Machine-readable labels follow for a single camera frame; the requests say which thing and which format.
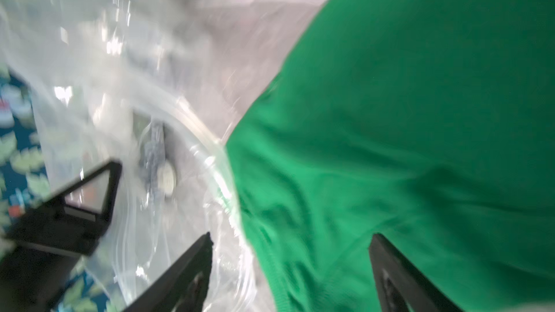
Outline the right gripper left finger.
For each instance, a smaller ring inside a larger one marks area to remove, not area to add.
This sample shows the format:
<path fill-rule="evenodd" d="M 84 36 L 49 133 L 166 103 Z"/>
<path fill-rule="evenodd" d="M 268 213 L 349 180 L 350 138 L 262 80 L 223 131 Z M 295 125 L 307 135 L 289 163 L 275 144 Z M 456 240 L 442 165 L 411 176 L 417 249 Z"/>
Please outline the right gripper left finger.
<path fill-rule="evenodd" d="M 201 312 L 208 295 L 213 242 L 200 236 L 127 311 Z"/>

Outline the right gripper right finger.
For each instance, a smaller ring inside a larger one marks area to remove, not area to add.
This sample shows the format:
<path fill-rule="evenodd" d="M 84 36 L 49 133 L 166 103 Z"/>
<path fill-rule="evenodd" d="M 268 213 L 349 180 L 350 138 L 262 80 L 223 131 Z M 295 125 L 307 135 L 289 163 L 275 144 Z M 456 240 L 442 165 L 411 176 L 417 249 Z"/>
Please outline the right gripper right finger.
<path fill-rule="evenodd" d="M 462 311 L 382 234 L 372 236 L 369 258 L 382 311 Z"/>

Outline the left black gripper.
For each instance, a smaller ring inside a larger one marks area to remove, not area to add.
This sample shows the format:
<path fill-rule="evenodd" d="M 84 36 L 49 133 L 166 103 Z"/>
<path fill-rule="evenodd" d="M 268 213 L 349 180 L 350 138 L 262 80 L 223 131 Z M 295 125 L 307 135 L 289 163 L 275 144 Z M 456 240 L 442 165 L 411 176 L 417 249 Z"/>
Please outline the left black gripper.
<path fill-rule="evenodd" d="M 1 310 L 51 311 L 82 256 L 91 255 L 111 225 L 123 166 L 110 160 L 19 218 L 4 238 L 17 244 L 1 260 Z M 66 198 L 107 176 L 101 209 Z"/>

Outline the green t-shirt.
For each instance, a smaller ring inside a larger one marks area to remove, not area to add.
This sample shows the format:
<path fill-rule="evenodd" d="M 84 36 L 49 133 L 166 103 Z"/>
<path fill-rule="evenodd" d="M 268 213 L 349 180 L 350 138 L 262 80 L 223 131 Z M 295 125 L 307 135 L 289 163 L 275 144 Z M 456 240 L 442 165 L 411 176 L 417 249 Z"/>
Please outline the green t-shirt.
<path fill-rule="evenodd" d="M 554 0 L 329 0 L 227 142 L 278 311 L 378 311 L 383 234 L 464 311 L 554 310 Z"/>

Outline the clear plastic vacuum bag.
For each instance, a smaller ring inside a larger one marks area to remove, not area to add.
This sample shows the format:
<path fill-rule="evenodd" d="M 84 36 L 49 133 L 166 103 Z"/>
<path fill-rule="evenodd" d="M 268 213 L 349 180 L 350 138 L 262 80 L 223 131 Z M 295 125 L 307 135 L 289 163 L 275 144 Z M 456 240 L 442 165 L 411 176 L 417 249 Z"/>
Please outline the clear plastic vacuum bag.
<path fill-rule="evenodd" d="M 201 236 L 206 311 L 274 311 L 225 143 L 328 0 L 1 0 L 1 233 L 107 160 L 111 226 L 45 311 L 123 311 Z"/>

